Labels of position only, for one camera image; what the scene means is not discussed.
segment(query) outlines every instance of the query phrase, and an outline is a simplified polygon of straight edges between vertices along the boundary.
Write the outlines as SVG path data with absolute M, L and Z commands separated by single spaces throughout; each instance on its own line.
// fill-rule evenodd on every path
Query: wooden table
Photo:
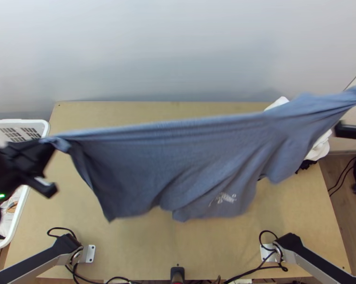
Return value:
M 260 111 L 266 103 L 170 102 L 61 102 L 50 120 L 51 134 L 71 129 L 119 126 L 159 120 Z M 83 244 L 95 244 L 94 263 L 79 266 L 92 279 L 124 276 L 133 280 L 169 279 L 172 266 L 186 269 L 187 279 L 223 279 L 257 267 L 258 235 L 272 230 L 278 236 L 299 235 L 305 245 L 350 271 L 338 224 L 318 165 L 301 171 L 279 185 L 258 182 L 248 211 L 230 219 L 172 220 L 170 212 L 154 208 L 140 217 L 108 223 L 91 189 L 76 172 L 68 155 L 56 153 L 46 175 L 60 192 L 47 200 L 29 194 L 6 266 L 48 248 L 54 239 L 46 231 L 68 227 Z M 302 277 L 296 265 L 258 271 L 253 278 Z M 43 277 L 71 278 L 64 267 Z

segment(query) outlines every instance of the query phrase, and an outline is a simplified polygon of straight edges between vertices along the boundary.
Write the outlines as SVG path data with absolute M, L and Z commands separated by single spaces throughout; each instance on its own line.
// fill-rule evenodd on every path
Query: white laundry basket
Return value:
M 7 142 L 23 142 L 39 139 L 49 134 L 50 125 L 41 119 L 2 119 L 0 120 L 0 147 Z M 19 194 L 18 204 L 9 223 L 8 233 L 5 239 L 0 240 L 0 248 L 8 245 L 14 237 L 29 192 L 28 186 L 20 186 L 16 190 Z

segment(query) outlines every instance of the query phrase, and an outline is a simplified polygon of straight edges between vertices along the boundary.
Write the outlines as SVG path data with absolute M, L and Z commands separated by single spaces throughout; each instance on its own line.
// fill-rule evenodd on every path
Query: white logo print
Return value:
M 221 192 L 221 193 L 219 193 L 219 195 L 217 197 L 215 197 L 214 200 L 217 201 L 217 204 L 221 204 L 221 203 L 223 203 L 223 201 L 226 201 L 226 202 L 229 202 L 229 203 L 233 204 L 237 199 L 236 199 L 236 194 L 229 195 L 229 194 L 227 194 L 225 192 Z

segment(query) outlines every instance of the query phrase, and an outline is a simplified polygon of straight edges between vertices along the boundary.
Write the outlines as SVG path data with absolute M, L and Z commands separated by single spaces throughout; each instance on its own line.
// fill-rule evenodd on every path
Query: blue t-shirt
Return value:
M 173 218 L 242 214 L 267 177 L 278 183 L 356 105 L 356 87 L 301 95 L 266 112 L 70 131 L 40 141 L 69 155 L 110 221 L 159 205 Z

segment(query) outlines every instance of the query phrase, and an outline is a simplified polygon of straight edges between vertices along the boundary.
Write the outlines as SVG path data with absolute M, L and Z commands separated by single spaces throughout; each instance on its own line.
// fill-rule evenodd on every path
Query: wooden floor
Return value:
M 352 157 L 353 156 L 350 155 L 327 156 L 326 158 L 320 161 L 321 170 L 327 188 L 332 187 L 336 183 L 340 173 Z M 353 184 L 354 178 L 352 175 L 352 171 L 350 171 L 350 173 L 345 179 L 344 185 L 337 193 L 332 196 L 331 199 L 337 217 L 337 221 L 340 226 L 340 231 L 345 244 L 352 273 L 356 276 L 356 195 L 353 194 L 351 191 L 351 186 Z M 293 280 L 294 279 L 280 279 L 277 281 L 278 283 L 292 283 Z M 151 284 L 151 282 L 159 282 L 160 284 L 160 281 L 145 281 L 145 284 Z M 302 279 L 302 282 L 306 284 L 319 283 L 315 279 L 311 278 Z M 74 284 L 74 282 L 72 280 L 38 278 L 30 284 Z

